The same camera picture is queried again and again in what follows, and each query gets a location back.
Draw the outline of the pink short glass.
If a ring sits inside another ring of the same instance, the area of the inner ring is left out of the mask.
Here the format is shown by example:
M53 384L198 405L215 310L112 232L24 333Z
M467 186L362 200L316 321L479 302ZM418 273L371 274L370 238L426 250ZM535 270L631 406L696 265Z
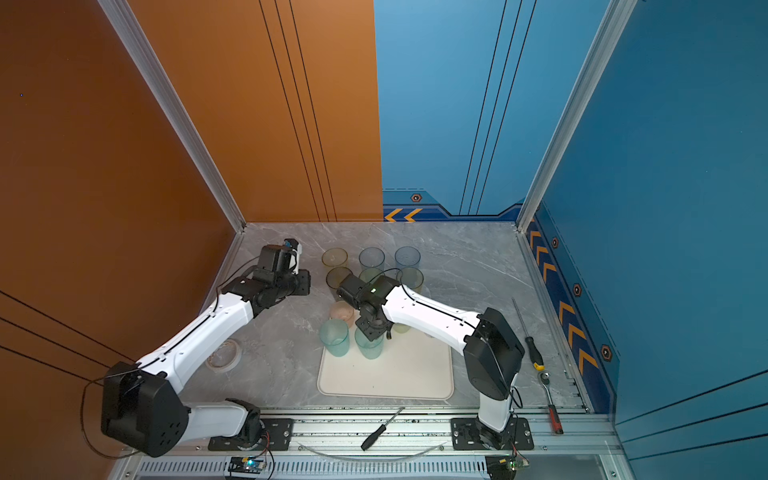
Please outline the pink short glass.
M329 308L329 318L343 321L349 328L354 326L356 310L344 301L337 301Z

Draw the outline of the dark smoky tall glass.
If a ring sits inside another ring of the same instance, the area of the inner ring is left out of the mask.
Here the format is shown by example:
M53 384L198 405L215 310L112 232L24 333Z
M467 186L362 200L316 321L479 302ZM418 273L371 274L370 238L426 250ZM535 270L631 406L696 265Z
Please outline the dark smoky tall glass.
M349 275L352 275L352 271L345 266L335 267L328 271L325 279L326 285L328 286L332 297L336 301L341 299L341 296L338 293L338 289Z

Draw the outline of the yellow tall glass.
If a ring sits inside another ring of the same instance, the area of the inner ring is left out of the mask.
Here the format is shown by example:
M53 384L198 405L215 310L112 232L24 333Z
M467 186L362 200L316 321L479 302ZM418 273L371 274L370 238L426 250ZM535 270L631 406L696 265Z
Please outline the yellow tall glass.
M398 281L409 289L420 293L424 284L424 275L416 267L405 267L398 272Z

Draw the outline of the teal tall glass front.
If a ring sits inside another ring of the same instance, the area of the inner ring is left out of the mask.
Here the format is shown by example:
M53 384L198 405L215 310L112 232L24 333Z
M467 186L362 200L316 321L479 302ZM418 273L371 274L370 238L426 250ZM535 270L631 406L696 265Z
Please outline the teal tall glass front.
M327 320L320 328L319 338L324 348L334 357L343 357L349 351L349 326L341 319Z

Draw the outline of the teal tall glass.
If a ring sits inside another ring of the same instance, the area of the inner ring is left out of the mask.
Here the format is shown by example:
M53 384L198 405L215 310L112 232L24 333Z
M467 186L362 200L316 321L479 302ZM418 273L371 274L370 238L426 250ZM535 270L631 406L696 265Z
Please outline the teal tall glass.
M354 332L354 339L359 351L365 358L374 360L381 355L384 348L384 335L376 338L375 340L369 340L359 328L356 328Z
M334 357L343 357L349 351L349 326L341 319L327 320L320 328L319 338L324 348Z

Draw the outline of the amber tall glass back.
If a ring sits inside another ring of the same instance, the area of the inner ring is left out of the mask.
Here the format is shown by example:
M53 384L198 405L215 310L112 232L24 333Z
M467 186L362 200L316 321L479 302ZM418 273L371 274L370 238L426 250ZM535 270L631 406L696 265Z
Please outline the amber tall glass back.
M334 247L326 250L321 257L322 264L330 271L335 268L346 267L349 255L344 248Z

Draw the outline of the teal tall glass back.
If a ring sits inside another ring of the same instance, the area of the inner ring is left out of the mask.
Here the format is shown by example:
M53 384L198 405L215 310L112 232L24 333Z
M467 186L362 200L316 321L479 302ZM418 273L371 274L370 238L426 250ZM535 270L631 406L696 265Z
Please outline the teal tall glass back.
M384 335L376 338L375 340L369 340L359 328L356 328L354 332L354 339L359 351L365 358L374 360L381 355L384 348Z

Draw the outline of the blue tall glass back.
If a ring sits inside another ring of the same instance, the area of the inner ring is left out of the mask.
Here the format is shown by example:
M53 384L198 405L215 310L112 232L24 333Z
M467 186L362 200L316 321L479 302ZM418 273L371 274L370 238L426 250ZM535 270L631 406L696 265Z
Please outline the blue tall glass back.
M399 269L418 268L421 261L420 251L413 246L402 246L395 252L395 264Z

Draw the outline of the green tall glass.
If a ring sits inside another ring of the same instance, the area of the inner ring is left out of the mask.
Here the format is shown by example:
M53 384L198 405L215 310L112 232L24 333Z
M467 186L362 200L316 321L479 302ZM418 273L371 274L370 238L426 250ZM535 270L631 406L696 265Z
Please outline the green tall glass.
M364 283L372 283L383 274L383 271L379 268L366 268L364 269L359 278Z

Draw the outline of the green short glass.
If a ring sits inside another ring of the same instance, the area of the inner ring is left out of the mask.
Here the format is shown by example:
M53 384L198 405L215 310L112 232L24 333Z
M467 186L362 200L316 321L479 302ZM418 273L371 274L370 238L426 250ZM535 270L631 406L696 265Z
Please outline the green short glass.
M393 326L393 330L395 332L397 332L397 333L400 333L400 334L404 334L404 333L408 332L410 329L411 329L410 326L405 325L405 324L401 324L401 323L396 323Z

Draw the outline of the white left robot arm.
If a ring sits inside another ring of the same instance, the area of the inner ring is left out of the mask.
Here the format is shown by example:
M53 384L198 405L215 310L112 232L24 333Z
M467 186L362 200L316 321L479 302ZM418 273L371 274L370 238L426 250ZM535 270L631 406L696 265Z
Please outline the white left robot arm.
M203 314L133 365L118 362L103 380L101 431L160 457L177 444L222 437L236 447L257 445L264 431L257 406L227 398L185 404L180 398L198 368L262 311L311 289L308 270L239 277Z

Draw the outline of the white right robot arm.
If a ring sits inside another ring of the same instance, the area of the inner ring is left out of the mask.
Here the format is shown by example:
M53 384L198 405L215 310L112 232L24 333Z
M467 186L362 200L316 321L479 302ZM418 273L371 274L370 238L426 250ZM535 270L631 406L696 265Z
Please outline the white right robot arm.
M525 349L504 315L494 309L465 311L427 298L391 277L365 282L350 274L336 289L341 300L358 310L359 331L377 340L403 324L439 340L464 358L471 385L479 392L475 428L492 450L510 449L513 387Z

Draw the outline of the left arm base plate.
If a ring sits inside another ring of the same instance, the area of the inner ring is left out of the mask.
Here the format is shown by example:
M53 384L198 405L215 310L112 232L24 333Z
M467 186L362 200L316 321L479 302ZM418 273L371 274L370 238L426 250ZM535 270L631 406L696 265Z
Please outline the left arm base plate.
M247 426L246 433L238 440L242 451L287 451L293 436L292 418L260 418Z

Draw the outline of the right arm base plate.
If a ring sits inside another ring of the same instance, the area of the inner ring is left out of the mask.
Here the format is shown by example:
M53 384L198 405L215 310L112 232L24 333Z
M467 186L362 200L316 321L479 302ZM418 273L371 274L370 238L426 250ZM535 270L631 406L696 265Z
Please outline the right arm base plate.
M502 432L491 429L478 418L453 418L450 425L453 448L457 451L531 451L535 448L525 418L511 418Z

